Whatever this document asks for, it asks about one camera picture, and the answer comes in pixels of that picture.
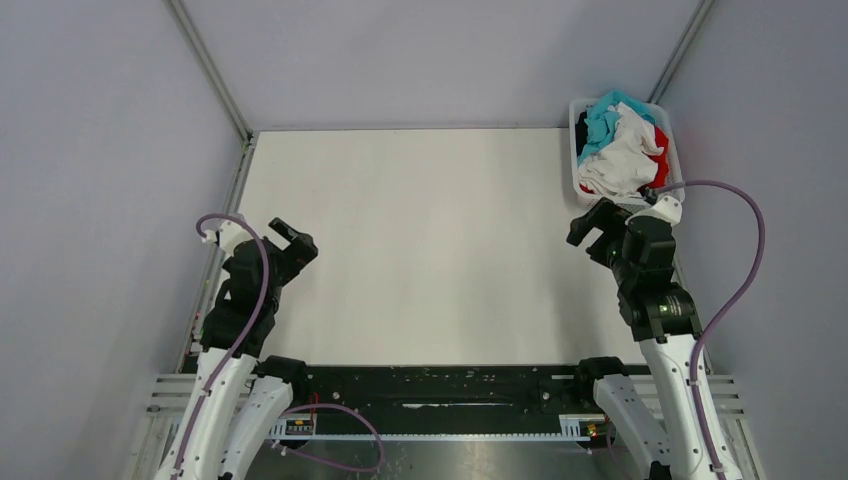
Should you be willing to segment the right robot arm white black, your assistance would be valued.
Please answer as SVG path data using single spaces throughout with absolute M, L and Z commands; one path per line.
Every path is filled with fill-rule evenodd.
M 671 196 L 636 214 L 603 198 L 571 221 L 573 246 L 600 232 L 586 252 L 615 279 L 619 313 L 645 358 L 662 417 L 636 394 L 616 357 L 580 361 L 573 396 L 583 410 L 602 410 L 642 479 L 740 479 L 706 379 L 694 301 L 673 279 L 672 228 L 681 215 Z

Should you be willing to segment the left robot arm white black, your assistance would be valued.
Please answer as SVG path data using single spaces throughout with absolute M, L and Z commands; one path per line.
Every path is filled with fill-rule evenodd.
M 279 247 L 238 214 L 206 214 L 203 242 L 224 254 L 213 305 L 201 326 L 200 354 L 188 405 L 158 479 L 242 479 L 283 410 L 309 401 L 310 385 L 287 361 L 259 357 L 275 326 L 282 289 L 318 256 L 313 237 L 280 218 L 269 228 Z

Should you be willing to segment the red t shirt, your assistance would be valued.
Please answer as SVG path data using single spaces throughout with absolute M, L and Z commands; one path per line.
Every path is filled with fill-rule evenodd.
M 651 123 L 646 128 L 625 127 L 578 167 L 579 188 L 586 193 L 635 198 L 643 188 L 664 186 L 670 172 L 668 147 L 668 137 Z

